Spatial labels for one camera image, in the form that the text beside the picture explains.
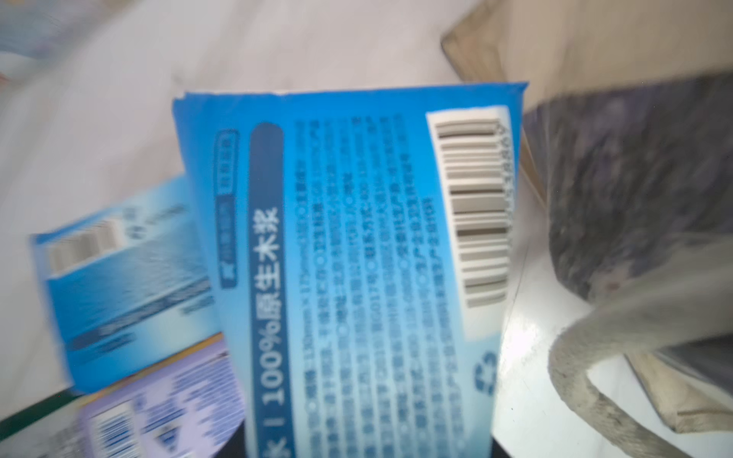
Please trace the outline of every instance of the recycling symbol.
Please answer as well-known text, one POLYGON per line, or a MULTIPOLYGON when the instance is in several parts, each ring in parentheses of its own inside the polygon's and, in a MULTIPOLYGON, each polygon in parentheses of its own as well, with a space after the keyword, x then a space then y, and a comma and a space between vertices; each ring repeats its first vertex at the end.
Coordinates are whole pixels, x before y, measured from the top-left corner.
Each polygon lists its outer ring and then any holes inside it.
POLYGON ((137 218, 137 208, 135 207, 127 207, 122 213, 127 221, 135 221, 137 218))
POLYGON ((169 452, 176 451, 178 445, 178 426, 170 426, 164 428, 162 433, 158 435, 158 442, 169 452))
POLYGON ((486 393, 489 396, 494 394, 494 388, 496 387, 496 366, 497 366, 496 354, 494 352, 484 353, 484 357, 481 358, 474 367, 474 385, 476 390, 486 393))
POLYGON ((133 240, 140 240, 145 237, 145 226, 129 226, 128 237, 133 240))

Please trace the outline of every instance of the gray fabric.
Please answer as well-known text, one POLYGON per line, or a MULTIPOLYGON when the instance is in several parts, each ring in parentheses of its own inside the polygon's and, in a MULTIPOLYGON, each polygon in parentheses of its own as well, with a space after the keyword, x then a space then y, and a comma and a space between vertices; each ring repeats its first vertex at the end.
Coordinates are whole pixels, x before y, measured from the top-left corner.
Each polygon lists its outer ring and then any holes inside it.
MULTIPOLYGON (((582 298, 733 233, 733 73, 559 97, 524 125, 547 184, 556 275, 582 298)), ((731 347, 664 353, 733 394, 733 371, 720 369, 733 367, 731 347)))
POLYGON ((630 457, 690 458, 599 392, 588 372, 614 355, 733 333, 731 278, 728 239, 680 250, 618 294, 599 298, 597 308, 563 330, 550 349, 548 370, 560 398, 630 457))

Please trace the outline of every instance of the white barcode label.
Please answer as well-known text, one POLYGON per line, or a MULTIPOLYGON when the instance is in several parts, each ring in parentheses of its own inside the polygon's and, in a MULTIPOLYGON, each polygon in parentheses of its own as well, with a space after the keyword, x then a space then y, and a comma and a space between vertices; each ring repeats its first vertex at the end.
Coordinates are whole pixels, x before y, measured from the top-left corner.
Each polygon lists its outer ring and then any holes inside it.
POLYGON ((441 173, 463 328, 470 340, 501 329, 509 282, 514 149, 506 107, 427 114, 441 173))
POLYGON ((97 458, 142 458, 131 402, 117 405, 92 418, 97 458))
POLYGON ((60 277, 123 248, 125 237, 116 218, 99 221, 46 248, 51 276, 60 277))

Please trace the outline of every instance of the white floor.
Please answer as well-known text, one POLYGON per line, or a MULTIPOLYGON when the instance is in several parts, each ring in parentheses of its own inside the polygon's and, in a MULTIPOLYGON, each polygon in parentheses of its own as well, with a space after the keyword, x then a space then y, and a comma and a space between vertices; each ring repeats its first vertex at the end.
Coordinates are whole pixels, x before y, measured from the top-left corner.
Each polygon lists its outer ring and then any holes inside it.
MULTIPOLYGON (((28 235, 179 174, 175 94, 456 83, 439 39, 473 3, 146 0, 0 100, 0 418, 67 386, 28 235)), ((524 181, 515 221, 494 435, 515 458, 621 457, 550 385, 548 348, 587 305, 554 279, 544 212, 524 181)), ((593 378, 695 457, 730 455, 733 435, 666 431, 623 359, 593 378)))

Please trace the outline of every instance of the tissue package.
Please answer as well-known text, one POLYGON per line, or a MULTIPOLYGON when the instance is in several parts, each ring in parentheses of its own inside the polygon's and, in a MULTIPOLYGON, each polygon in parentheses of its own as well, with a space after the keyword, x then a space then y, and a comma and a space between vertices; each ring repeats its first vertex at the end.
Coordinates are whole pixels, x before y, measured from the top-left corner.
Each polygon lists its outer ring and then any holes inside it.
POLYGON ((183 178, 34 236, 74 387, 92 393, 220 331, 183 178))
POLYGON ((243 440, 245 402, 221 337, 95 396, 81 409, 88 457, 208 458, 243 440))
POLYGON ((523 84, 173 105, 251 457, 486 457, 523 84))

